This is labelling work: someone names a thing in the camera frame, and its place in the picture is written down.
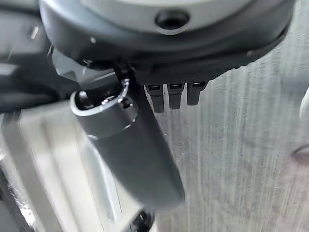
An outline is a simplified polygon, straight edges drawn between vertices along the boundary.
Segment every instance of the gray carpet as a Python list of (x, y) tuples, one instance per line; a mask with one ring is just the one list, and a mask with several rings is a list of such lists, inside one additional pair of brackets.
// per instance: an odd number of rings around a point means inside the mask
[(309, 144), (299, 105), (309, 86), (309, 2), (283, 44), (211, 81), (200, 105), (157, 115), (186, 190), (160, 232), (309, 232)]

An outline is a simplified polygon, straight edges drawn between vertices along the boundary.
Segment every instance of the metal clamp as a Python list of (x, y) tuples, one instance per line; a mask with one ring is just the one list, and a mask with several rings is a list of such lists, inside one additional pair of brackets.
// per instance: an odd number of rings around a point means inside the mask
[(101, 100), (101, 105), (85, 104), (84, 91), (75, 92), (70, 107), (91, 139), (101, 139), (117, 134), (131, 126), (138, 114), (138, 106), (129, 95), (129, 79), (123, 80), (118, 96)]

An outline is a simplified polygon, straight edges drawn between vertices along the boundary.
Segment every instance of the black rubber tab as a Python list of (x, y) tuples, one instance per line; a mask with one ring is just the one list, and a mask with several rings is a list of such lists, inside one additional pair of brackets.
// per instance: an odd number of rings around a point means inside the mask
[(187, 102), (188, 105), (197, 105), (199, 102), (200, 92), (203, 91), (208, 84), (208, 81), (194, 82), (187, 84)]
[(154, 105), (154, 112), (164, 112), (163, 85), (146, 86)]
[(182, 98), (183, 89), (184, 89), (184, 84), (168, 85), (170, 109), (172, 110), (180, 109), (180, 102)]

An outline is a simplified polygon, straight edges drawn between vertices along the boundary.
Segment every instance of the screw hole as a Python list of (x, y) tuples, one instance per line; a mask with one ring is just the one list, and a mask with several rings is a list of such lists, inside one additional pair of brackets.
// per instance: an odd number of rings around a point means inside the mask
[(190, 20), (189, 15), (182, 11), (162, 11), (155, 18), (155, 23), (164, 30), (182, 28)]

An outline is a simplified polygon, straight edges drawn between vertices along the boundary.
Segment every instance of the textured gray fabric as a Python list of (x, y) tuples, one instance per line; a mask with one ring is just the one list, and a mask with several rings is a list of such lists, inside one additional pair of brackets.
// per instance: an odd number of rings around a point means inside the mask
[(156, 115), (180, 168), (186, 204), (159, 215), (161, 232), (309, 232), (309, 144), (299, 106), (309, 86), (309, 2), (286, 41), (211, 81), (199, 106)]

